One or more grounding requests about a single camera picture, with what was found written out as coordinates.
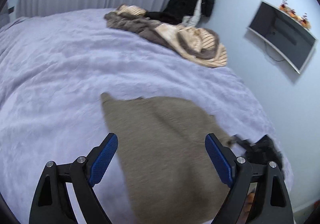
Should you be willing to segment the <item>wall mounted flat television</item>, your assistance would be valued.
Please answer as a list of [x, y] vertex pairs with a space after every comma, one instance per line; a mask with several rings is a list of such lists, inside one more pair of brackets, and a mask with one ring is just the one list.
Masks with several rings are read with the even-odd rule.
[[262, 1], [248, 30], [278, 52], [300, 74], [315, 52], [318, 39], [298, 21]]

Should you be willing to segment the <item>grey brown crumpled garment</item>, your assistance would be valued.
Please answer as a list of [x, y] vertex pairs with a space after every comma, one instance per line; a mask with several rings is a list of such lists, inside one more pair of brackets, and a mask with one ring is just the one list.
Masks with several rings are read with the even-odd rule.
[[219, 49], [219, 36], [205, 28], [171, 25], [144, 17], [134, 17], [115, 11], [104, 16], [109, 28], [129, 31], [157, 45], [164, 46], [179, 54], [209, 60]]

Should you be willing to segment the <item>cream striped cloth pile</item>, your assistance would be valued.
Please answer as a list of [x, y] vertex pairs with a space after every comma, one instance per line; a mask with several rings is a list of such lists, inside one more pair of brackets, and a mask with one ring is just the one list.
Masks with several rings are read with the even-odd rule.
[[169, 48], [184, 59], [211, 68], [227, 65], [227, 50], [212, 30], [151, 19], [145, 9], [134, 5], [121, 5], [115, 13], [127, 21], [121, 29]]

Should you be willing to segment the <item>black hanging jacket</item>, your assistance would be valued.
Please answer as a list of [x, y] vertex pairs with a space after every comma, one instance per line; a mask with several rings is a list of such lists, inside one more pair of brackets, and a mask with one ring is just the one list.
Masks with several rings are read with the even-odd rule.
[[196, 26], [201, 17], [210, 17], [215, 0], [169, 0], [161, 12], [146, 12], [145, 17], [167, 24]]

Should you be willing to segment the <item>orange flower decoration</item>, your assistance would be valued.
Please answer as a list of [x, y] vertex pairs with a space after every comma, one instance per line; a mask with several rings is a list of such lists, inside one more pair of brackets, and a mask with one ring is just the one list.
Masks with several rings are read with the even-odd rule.
[[279, 6], [279, 9], [289, 15], [292, 19], [297, 21], [300, 25], [302, 25], [305, 29], [310, 30], [311, 24], [308, 20], [307, 13], [304, 13], [303, 16], [299, 16], [296, 11], [288, 6], [287, 0], [283, 0]]

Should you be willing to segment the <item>olive brown knit sweater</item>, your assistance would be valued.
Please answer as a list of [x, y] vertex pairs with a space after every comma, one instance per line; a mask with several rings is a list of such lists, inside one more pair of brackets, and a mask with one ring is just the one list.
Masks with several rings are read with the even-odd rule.
[[215, 117], [190, 100], [174, 97], [117, 100], [101, 95], [105, 122], [118, 137], [117, 154], [139, 223], [204, 223], [222, 206], [220, 181], [204, 140], [233, 139]]

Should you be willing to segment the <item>lavender plush bed blanket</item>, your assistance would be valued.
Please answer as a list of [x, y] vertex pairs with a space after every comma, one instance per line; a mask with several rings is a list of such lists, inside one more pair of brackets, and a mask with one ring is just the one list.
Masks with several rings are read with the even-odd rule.
[[104, 9], [20, 18], [1, 28], [1, 194], [21, 223], [49, 160], [69, 163], [108, 134], [100, 96], [188, 99], [228, 134], [276, 131], [230, 68], [209, 69], [106, 26]]

